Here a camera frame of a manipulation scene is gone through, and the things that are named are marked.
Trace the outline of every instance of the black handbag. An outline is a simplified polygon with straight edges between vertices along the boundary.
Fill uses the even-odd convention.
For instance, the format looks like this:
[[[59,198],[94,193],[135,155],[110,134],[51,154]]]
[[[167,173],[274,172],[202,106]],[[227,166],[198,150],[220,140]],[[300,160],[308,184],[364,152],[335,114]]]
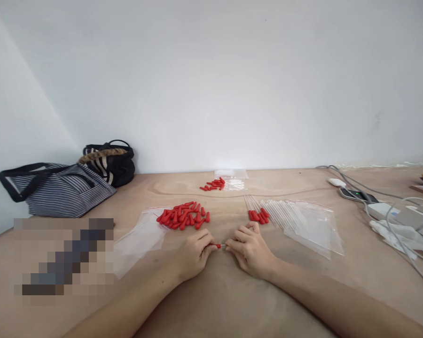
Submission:
[[[111,144],[116,141],[125,143],[126,146]],[[133,156],[133,149],[127,142],[112,140],[104,145],[87,145],[79,162],[86,164],[106,182],[117,188],[133,180],[135,174]]]

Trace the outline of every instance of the black strap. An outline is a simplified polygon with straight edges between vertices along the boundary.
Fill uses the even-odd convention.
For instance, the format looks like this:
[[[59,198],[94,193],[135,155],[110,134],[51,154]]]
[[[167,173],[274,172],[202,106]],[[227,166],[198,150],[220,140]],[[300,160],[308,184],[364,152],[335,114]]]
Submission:
[[[23,202],[25,201],[28,196],[30,196],[39,186],[39,184],[49,177],[50,175],[66,170],[72,166],[68,167],[61,167],[61,168],[53,168],[53,169],[43,169],[32,171],[44,166],[47,166],[48,163],[35,163],[35,164],[28,164],[23,167],[18,167],[15,169],[4,170],[0,172],[0,182],[3,187],[6,189],[8,194],[11,196],[14,202]],[[20,193],[16,190],[16,188],[6,179],[7,177],[15,177],[15,176],[29,176],[29,175],[36,175],[31,182],[25,187],[25,189]]]
[[[123,141],[123,140],[112,140],[112,141],[108,142],[108,144],[111,144],[114,141],[119,141],[119,142],[125,143],[129,148],[131,148],[130,145],[127,142]]]
[[[85,175],[82,174],[77,174],[77,173],[73,173],[73,174],[66,174],[63,176],[77,176],[80,177],[81,179],[83,179],[86,183],[88,183],[88,186],[90,186],[91,188],[95,187],[95,184],[93,181],[91,181],[89,178],[87,178]]]

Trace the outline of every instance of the finger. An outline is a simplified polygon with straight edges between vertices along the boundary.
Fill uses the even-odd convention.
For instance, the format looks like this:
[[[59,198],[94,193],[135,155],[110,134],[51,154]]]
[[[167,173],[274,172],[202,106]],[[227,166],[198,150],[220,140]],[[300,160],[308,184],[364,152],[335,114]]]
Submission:
[[[197,231],[194,235],[191,235],[190,237],[192,239],[199,240],[202,237],[206,236],[207,234],[210,234],[208,229],[201,229],[201,230]]]
[[[257,222],[249,222],[246,224],[246,228],[252,228],[255,233],[260,233],[259,224]]]
[[[239,230],[235,230],[234,237],[243,243],[246,243],[251,238],[249,235],[246,235],[244,232],[241,232]]]
[[[246,227],[243,227],[242,225],[240,225],[240,227],[238,228],[239,231],[244,232],[246,235],[252,236],[254,234],[253,231],[249,230]]]
[[[217,249],[218,247],[216,246],[206,246],[205,249],[202,251],[201,259],[207,261],[208,256],[210,256],[210,254]]]
[[[209,244],[217,244],[215,238],[209,233],[197,241],[197,245],[203,250]]]
[[[232,249],[228,246],[226,247],[226,250],[233,253],[235,255],[236,260],[238,261],[238,264],[240,265],[240,268],[242,268],[244,271],[247,271],[248,264],[247,264],[244,256],[241,253],[239,253],[238,251],[236,251],[236,250],[234,250],[234,249]]]
[[[228,239],[226,241],[226,246],[229,246],[240,253],[244,253],[244,244],[234,241],[233,239]]]

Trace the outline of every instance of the striped bag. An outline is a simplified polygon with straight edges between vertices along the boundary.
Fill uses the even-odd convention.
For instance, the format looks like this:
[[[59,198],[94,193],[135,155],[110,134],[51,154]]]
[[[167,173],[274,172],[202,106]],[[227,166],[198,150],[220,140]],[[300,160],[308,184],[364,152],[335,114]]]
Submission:
[[[79,163],[29,164],[0,172],[0,182],[14,202],[28,203],[30,214],[50,217],[81,217],[116,192]]]

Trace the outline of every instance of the wooden board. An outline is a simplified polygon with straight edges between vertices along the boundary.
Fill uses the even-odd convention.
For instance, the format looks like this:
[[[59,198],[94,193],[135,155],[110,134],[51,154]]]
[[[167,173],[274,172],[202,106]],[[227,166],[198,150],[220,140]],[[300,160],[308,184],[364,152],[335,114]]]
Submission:
[[[381,191],[423,197],[409,189],[419,184],[423,168],[357,169],[348,173]],[[174,206],[196,200],[211,213],[204,224],[220,242],[248,221],[243,195],[256,198],[317,202],[334,209],[345,256],[319,256],[274,226],[262,226],[266,242],[278,257],[324,273],[361,290],[423,324],[423,280],[404,256],[368,226],[362,205],[341,198],[326,180],[327,169],[258,170],[248,172],[246,191],[204,192],[199,189],[212,172],[137,175],[126,186],[85,217],[114,218],[117,240],[133,228],[148,207]],[[374,194],[379,200],[394,199]],[[21,306],[13,296],[13,232],[0,236],[0,337],[59,337],[156,269],[164,257],[194,232],[170,231],[161,250],[150,252],[104,296],[77,297],[56,306]],[[423,261],[417,261],[423,271]],[[205,270],[180,285],[149,317],[139,337],[329,337],[319,320],[278,288],[242,272],[226,252],[214,254]]]

